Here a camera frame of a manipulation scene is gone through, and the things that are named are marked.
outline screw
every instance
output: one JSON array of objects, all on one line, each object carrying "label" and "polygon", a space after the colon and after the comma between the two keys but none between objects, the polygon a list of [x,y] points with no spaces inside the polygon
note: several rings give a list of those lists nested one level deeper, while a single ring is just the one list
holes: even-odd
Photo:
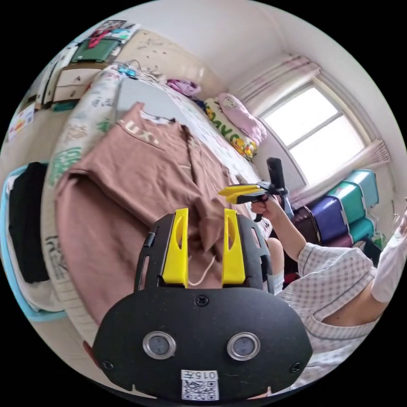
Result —
[{"label": "screw", "polygon": [[296,374],[301,370],[301,362],[297,362],[294,363],[291,367],[290,367],[290,373],[292,374]]},{"label": "screw", "polygon": [[198,305],[198,307],[205,307],[208,305],[209,299],[208,297],[205,297],[204,295],[198,295],[195,299],[195,304]]},{"label": "screw", "polygon": [[102,362],[102,367],[105,370],[113,370],[113,365],[108,360]]}]

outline qr code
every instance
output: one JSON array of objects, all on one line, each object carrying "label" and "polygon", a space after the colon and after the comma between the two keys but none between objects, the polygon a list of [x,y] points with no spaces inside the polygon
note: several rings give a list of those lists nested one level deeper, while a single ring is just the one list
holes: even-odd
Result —
[{"label": "qr code", "polygon": [[182,398],[193,401],[219,400],[217,380],[183,380]]}]

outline person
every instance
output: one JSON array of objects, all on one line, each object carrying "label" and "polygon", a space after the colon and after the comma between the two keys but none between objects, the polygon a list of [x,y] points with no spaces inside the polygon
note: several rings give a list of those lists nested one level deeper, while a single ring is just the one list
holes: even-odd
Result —
[{"label": "person", "polygon": [[313,355],[297,381],[282,391],[287,392],[334,370],[377,324],[406,263],[407,207],[400,226],[381,253],[377,268],[359,248],[307,243],[273,197],[253,203],[251,210],[269,219],[278,237],[268,240],[273,263],[279,264],[273,270],[274,276],[281,277],[284,269],[282,250],[298,263],[300,278],[277,291],[280,277],[276,278],[275,293],[301,318]]}]

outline yellow clamp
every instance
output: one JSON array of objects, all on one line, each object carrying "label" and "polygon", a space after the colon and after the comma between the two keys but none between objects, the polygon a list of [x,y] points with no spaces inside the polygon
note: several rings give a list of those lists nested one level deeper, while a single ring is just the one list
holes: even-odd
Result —
[{"label": "yellow clamp", "polygon": [[224,222],[222,286],[241,285],[246,274],[236,211],[225,209]]},{"label": "yellow clamp", "polygon": [[226,197],[226,200],[231,204],[237,204],[237,200],[242,195],[248,195],[259,191],[256,184],[247,185],[230,185],[218,192],[219,195]]},{"label": "yellow clamp", "polygon": [[[188,208],[175,212],[162,278],[166,284],[188,287]],[[236,211],[224,211],[222,286],[245,282],[242,242]]]},{"label": "yellow clamp", "polygon": [[162,278],[188,287],[188,208],[175,212]]}]

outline poster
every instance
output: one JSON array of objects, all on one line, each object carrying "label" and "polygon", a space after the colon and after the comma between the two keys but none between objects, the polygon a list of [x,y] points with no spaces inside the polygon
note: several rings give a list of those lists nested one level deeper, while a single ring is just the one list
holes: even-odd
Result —
[{"label": "poster", "polygon": [[25,128],[25,126],[33,121],[34,105],[35,103],[32,103],[13,118],[10,123],[10,127],[8,128],[8,141],[11,141],[17,133],[19,133],[23,128]]}]

